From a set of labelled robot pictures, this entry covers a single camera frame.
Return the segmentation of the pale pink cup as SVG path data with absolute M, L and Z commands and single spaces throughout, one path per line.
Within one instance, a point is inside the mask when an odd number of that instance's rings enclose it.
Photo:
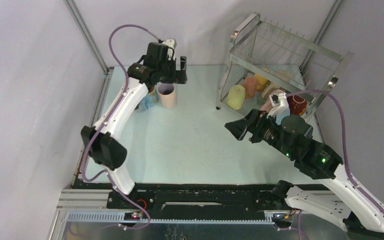
M 176 86 L 172 83 L 161 83 L 157 87 L 161 105 L 166 109 L 173 109 L 177 105 Z

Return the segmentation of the blue patterned mug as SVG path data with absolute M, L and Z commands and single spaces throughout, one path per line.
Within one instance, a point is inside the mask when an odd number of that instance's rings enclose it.
M 159 95 L 157 93 L 156 87 L 153 86 L 151 90 L 148 91 L 147 95 L 140 101 L 139 106 L 142 110 L 146 111 L 158 104 Z

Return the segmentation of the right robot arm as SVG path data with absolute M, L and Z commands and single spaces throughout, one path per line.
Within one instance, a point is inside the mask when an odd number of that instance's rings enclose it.
M 384 204 L 347 174 L 345 162 L 331 147 L 312 138 L 313 128 L 303 118 L 290 115 L 277 124 L 267 112 L 252 109 L 225 128 L 239 141 L 251 133 L 251 143 L 266 142 L 340 199 L 338 203 L 325 200 L 281 180 L 270 196 L 275 208 L 300 209 L 359 238 L 384 240 Z

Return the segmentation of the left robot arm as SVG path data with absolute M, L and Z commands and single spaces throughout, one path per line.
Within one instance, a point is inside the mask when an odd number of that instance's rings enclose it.
M 187 82 L 187 58 L 180 57 L 177 69 L 175 39 L 160 40 L 148 44 L 146 54 L 127 69 L 128 82 L 103 116 L 80 132 L 85 151 L 108 174 L 111 183 L 121 191 L 118 201 L 125 208 L 133 208 L 138 194 L 132 191 L 136 185 L 131 178 L 125 160 L 128 151 L 121 145 L 121 133 L 139 103 L 158 83 L 185 84 Z

